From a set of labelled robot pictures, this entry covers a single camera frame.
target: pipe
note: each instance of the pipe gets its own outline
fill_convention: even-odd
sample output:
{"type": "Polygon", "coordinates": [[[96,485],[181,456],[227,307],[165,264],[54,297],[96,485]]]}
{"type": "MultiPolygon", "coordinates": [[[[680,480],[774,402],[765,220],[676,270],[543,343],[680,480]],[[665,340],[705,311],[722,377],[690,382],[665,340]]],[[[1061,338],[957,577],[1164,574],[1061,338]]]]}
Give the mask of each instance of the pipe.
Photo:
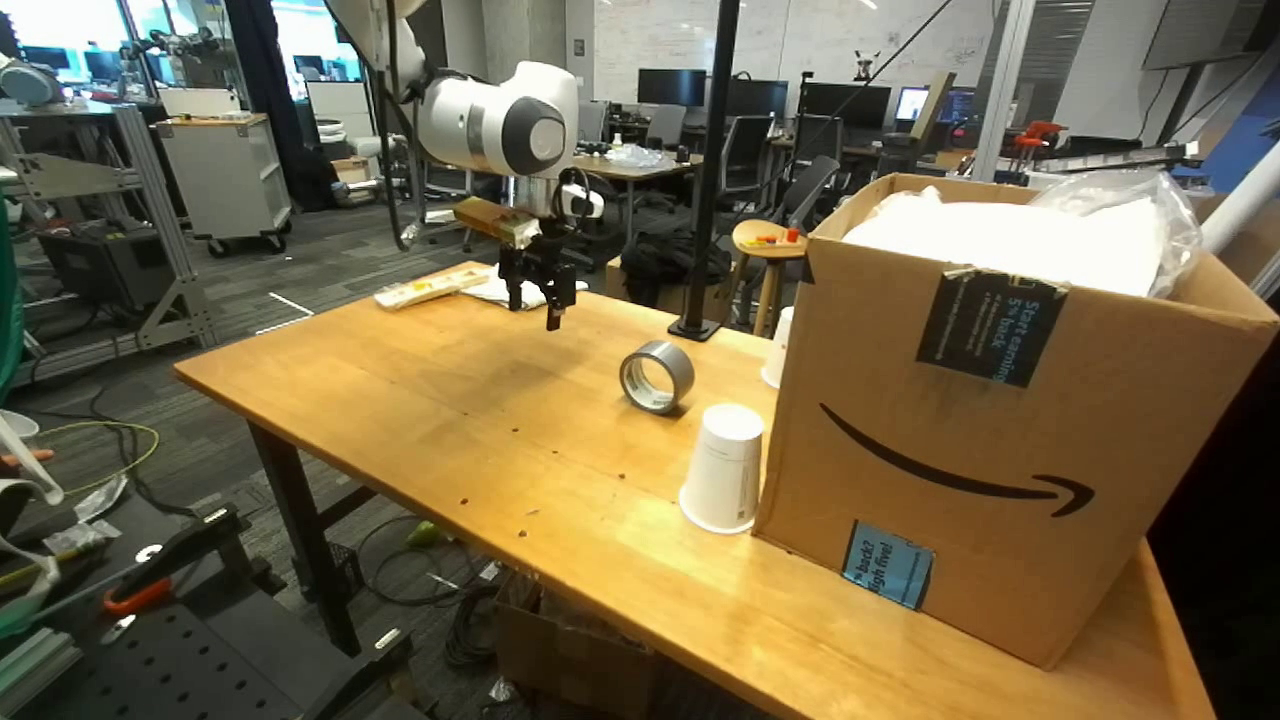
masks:
{"type": "Polygon", "coordinates": [[[672,338],[707,340],[716,326],[705,311],[707,297],[707,261],[713,261],[713,231],[716,231],[716,195],[722,195],[722,147],[726,147],[726,106],[728,106],[728,72],[733,72],[733,46],[737,46],[737,13],[739,0],[722,0],[716,19],[716,63],[713,63],[713,106],[707,106],[707,147],[705,173],[698,183],[698,231],[692,231],[692,275],[690,275],[690,307],[672,326],[672,338]]]}
{"type": "Polygon", "coordinates": [[[1280,143],[1231,190],[1231,195],[1199,224],[1204,248],[1223,254],[1240,230],[1280,194],[1280,143]]]}
{"type": "Polygon", "coordinates": [[[1013,108],[1015,76],[1026,67],[1026,48],[1032,36],[1037,0],[1007,0],[1006,6],[1006,34],[1002,34],[1002,56],[994,67],[994,92],[984,108],[984,131],[977,142],[972,181],[996,178],[996,156],[1006,147],[1006,122],[1013,108]]]}

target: white paper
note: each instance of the white paper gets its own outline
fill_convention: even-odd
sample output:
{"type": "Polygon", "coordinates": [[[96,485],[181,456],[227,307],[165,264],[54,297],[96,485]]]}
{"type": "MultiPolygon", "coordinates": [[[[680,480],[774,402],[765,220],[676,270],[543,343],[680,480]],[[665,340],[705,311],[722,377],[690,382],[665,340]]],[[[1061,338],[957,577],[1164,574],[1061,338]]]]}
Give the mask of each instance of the white paper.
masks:
{"type": "Polygon", "coordinates": [[[897,194],[846,240],[1123,297],[1153,297],[1164,261],[1153,199],[1074,216],[1032,205],[944,205],[933,190],[897,194]]]}

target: white cup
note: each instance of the white cup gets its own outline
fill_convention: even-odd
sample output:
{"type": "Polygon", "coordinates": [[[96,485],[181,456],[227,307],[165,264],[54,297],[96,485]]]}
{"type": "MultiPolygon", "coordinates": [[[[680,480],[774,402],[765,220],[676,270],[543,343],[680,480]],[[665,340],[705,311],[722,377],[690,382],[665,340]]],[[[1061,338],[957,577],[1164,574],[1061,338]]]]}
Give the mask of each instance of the white cup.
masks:
{"type": "Polygon", "coordinates": [[[793,343],[793,316],[798,307],[785,307],[777,316],[777,332],[774,332],[774,343],[769,343],[769,355],[765,355],[765,369],[760,369],[760,382],[769,390],[779,390],[785,383],[785,369],[789,369],[789,343],[793,343]]]}
{"type": "Polygon", "coordinates": [[[680,512],[705,531],[750,531],[760,498],[765,419],[746,406],[713,406],[680,489],[680,512]]]}

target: table leg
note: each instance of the table leg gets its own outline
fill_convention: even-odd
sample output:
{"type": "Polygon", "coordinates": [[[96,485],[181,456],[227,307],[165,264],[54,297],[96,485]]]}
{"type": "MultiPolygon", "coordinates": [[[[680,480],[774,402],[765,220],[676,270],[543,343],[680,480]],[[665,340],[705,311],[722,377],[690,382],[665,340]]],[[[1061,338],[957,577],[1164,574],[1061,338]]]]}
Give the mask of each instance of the table leg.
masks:
{"type": "Polygon", "coordinates": [[[758,338],[774,338],[779,297],[785,297],[785,270],[779,270],[779,261],[769,261],[765,283],[758,297],[758,327],[751,327],[758,338]]]}
{"type": "Polygon", "coordinates": [[[356,641],[356,626],[348,618],[345,577],[332,563],[306,462],[295,456],[295,449],[288,440],[279,440],[258,426],[250,426],[250,433],[253,433],[258,456],[265,462],[265,472],[271,480],[278,507],[288,527],[301,574],[312,579],[312,597],[325,618],[329,641],[340,652],[356,657],[362,641],[356,641]]]}

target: white container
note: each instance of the white container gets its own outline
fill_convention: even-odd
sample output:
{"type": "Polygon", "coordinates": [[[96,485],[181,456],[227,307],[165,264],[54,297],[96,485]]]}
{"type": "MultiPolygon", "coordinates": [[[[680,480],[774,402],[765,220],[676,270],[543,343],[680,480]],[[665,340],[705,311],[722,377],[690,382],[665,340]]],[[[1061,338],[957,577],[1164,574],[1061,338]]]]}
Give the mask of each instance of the white container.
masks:
{"type": "Polygon", "coordinates": [[[705,531],[750,531],[760,502],[765,419],[746,406],[713,406],[698,437],[680,512],[705,531]]]}

